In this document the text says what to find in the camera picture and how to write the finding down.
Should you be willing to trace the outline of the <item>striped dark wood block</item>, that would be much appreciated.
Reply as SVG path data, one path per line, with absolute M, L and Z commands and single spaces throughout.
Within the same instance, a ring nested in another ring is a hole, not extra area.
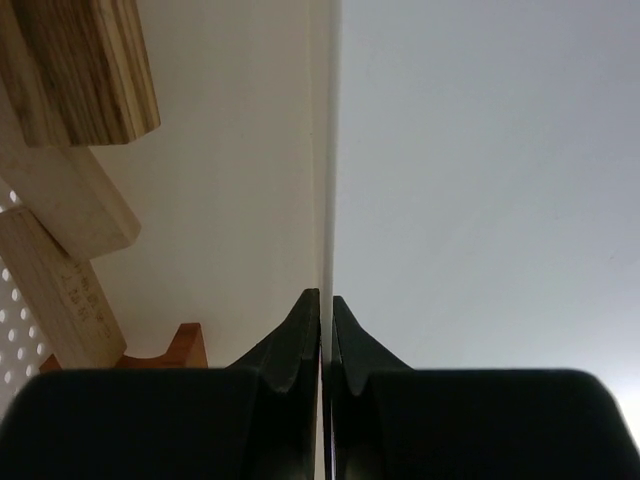
M 4 1 L 1 77 L 30 147 L 129 144 L 161 124 L 134 1 Z

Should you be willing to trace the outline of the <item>pale long wood block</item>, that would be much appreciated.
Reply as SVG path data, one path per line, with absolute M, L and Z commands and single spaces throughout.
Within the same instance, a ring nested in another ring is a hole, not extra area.
M 133 245 L 141 224 L 86 147 L 29 147 L 1 89 L 1 178 L 72 257 Z

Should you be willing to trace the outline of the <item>white translucent plastic bin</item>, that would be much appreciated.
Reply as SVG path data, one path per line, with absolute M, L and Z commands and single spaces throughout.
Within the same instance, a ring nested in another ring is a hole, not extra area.
M 331 351 L 333 321 L 341 10 L 340 1 L 309 3 L 314 236 L 321 345 L 326 356 Z

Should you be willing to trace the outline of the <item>engraved long wood block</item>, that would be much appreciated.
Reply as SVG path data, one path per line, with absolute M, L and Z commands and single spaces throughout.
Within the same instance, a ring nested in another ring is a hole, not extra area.
M 89 261 L 70 257 L 25 207 L 1 214 L 1 258 L 61 368 L 117 364 L 127 344 Z

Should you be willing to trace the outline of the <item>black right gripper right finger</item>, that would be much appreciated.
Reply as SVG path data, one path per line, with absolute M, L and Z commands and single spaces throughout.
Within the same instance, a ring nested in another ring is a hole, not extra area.
M 340 479 L 635 479 L 619 407 L 572 369 L 414 369 L 334 300 Z

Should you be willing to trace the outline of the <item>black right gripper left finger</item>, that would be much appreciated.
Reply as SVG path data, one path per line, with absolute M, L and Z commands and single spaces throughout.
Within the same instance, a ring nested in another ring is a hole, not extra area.
M 1 424 L 5 479 L 310 479 L 319 293 L 225 368 L 66 370 Z

